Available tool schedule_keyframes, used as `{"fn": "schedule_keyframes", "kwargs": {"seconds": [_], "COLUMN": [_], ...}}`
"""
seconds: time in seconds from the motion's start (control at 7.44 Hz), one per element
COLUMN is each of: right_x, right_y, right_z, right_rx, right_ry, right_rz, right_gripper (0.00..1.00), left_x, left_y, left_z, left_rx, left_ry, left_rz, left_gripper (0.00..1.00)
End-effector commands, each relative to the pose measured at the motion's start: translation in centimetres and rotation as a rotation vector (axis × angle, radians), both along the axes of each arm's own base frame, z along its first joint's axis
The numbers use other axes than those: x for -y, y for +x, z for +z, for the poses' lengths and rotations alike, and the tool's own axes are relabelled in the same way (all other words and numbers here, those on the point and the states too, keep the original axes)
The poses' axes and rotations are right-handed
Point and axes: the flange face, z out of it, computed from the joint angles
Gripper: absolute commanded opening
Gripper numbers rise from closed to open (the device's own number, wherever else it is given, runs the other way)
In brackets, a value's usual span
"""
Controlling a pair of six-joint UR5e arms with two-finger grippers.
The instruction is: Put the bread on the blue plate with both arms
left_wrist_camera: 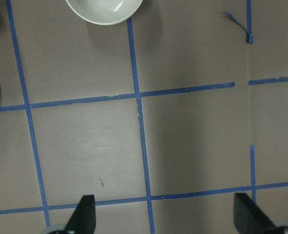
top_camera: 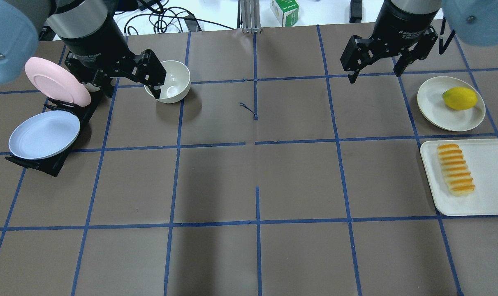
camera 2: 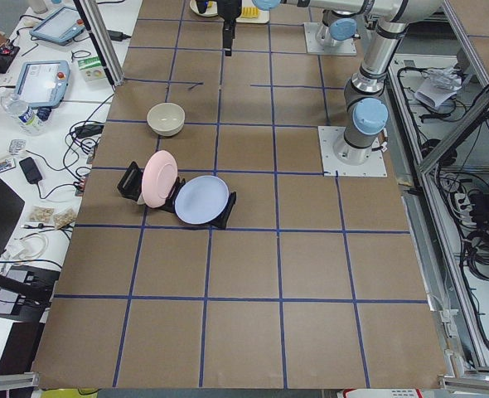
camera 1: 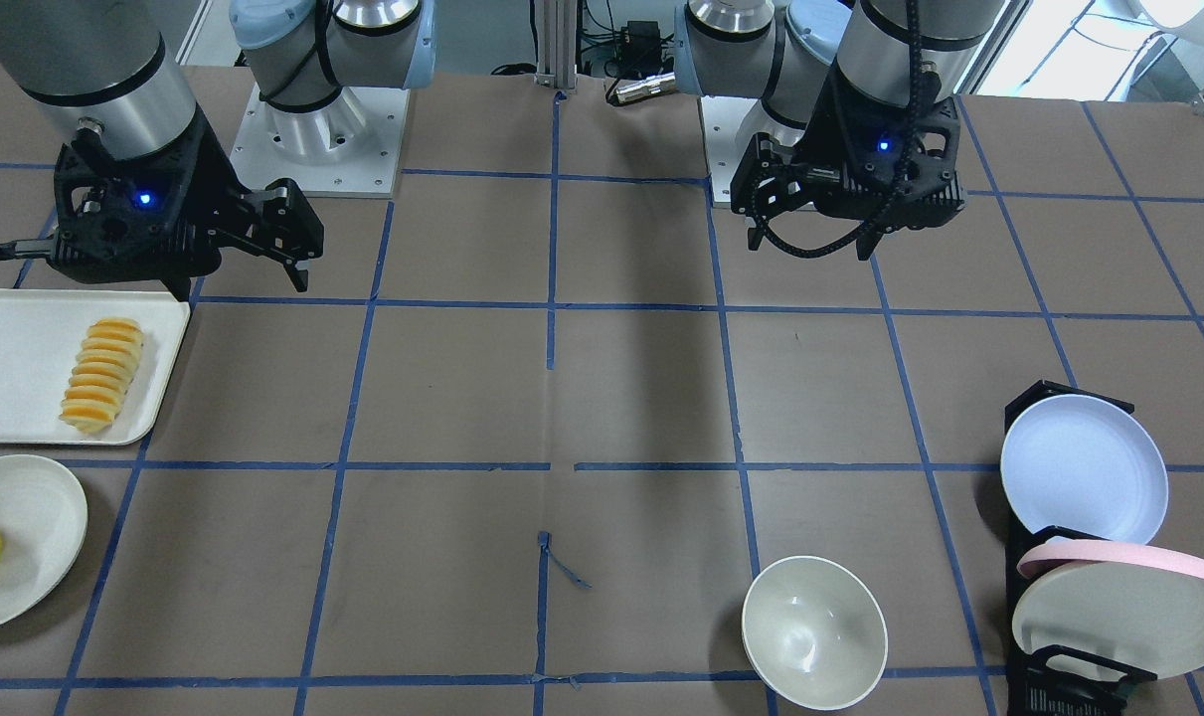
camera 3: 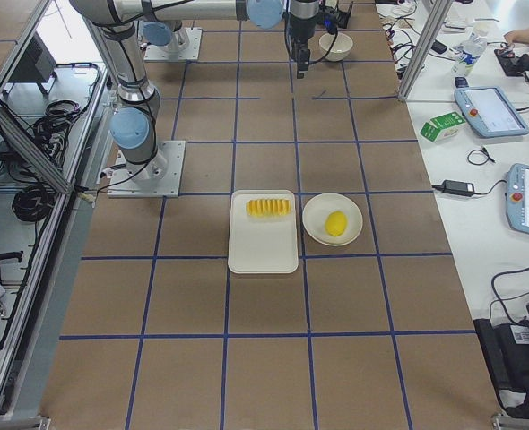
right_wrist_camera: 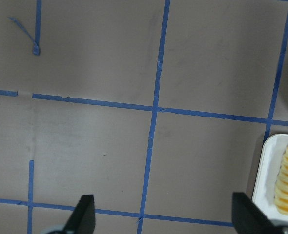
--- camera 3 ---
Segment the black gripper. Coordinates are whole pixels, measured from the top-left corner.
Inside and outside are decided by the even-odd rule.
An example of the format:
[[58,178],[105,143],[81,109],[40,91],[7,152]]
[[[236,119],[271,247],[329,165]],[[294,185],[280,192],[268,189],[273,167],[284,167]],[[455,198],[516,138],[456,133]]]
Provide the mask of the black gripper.
[[296,61],[296,78],[303,79],[308,71],[310,57],[308,41],[313,37],[317,25],[319,2],[316,0],[290,0],[288,7],[290,56],[292,60]]

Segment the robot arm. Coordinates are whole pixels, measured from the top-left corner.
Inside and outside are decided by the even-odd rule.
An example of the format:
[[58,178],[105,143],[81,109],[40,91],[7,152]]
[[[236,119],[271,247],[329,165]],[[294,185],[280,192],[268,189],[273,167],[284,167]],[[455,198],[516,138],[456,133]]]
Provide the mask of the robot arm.
[[129,181],[158,185],[169,160],[157,138],[160,93],[149,80],[138,43],[138,21],[173,34],[184,19],[252,21],[264,29],[283,16],[283,1],[72,1],[71,6],[103,39],[101,54],[117,76],[119,105],[109,130],[125,157]]

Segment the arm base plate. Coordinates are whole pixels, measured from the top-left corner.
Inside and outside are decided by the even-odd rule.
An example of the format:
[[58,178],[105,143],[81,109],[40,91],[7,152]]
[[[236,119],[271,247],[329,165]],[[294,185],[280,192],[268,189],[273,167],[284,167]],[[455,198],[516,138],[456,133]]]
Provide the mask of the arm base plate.
[[182,27],[177,31],[149,26],[143,30],[148,42],[144,61],[155,63],[177,63],[196,61],[200,54],[203,30],[198,27]]
[[124,154],[119,150],[117,162],[126,166],[113,172],[107,188],[108,197],[178,197],[185,152],[185,141],[160,141],[156,157],[143,171],[130,178],[141,167],[127,164]]

